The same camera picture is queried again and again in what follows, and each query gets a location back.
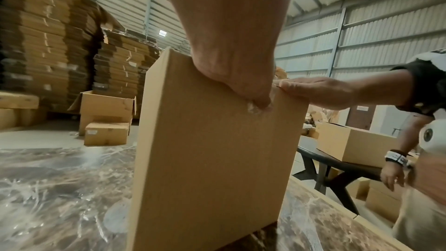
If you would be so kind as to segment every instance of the black plastic table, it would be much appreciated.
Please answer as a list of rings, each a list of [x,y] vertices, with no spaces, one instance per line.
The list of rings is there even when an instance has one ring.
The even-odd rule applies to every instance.
[[[356,179],[362,177],[380,180],[381,169],[342,162],[320,150],[317,150],[316,146],[316,139],[301,136],[297,152],[302,155],[305,170],[298,172],[293,176],[300,180],[315,180],[315,189],[323,194],[325,194],[326,188],[329,187],[335,193],[344,207],[359,215],[358,209],[348,194],[346,187]],[[318,172],[316,172],[316,167],[313,160],[319,162]],[[342,173],[332,179],[328,179],[327,176],[331,168],[338,169],[342,171]]]

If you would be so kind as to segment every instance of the wristband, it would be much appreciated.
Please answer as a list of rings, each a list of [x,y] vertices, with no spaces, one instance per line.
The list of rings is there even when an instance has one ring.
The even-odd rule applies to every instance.
[[[398,163],[403,167],[406,166],[408,162],[407,158],[404,155],[393,151],[387,152],[385,158],[386,161]]]

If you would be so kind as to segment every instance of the tabletop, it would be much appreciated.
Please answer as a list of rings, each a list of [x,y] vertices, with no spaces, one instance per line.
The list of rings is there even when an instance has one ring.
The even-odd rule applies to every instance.
[[[370,179],[379,179],[381,174],[381,168],[346,163],[331,157],[330,155],[318,150],[317,140],[310,137],[301,136],[297,151],[302,155],[302,157],[311,158],[343,172],[361,171],[362,176]]]
[[[0,250],[125,251],[135,153],[0,150]],[[401,250],[347,212],[291,177],[278,222],[220,251]]]

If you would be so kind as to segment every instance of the black sleeve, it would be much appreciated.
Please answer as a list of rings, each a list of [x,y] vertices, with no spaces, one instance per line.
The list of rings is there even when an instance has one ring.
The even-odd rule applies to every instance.
[[[396,66],[392,70],[408,70],[414,79],[413,94],[406,105],[398,106],[402,111],[432,115],[446,105],[446,72],[430,61],[416,60]]]

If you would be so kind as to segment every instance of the corrugated metal wall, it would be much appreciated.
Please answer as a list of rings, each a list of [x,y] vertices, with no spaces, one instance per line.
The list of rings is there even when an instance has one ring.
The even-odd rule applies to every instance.
[[[286,28],[275,49],[276,64],[290,78],[360,78],[389,70],[412,56],[446,47],[446,0],[380,0]]]

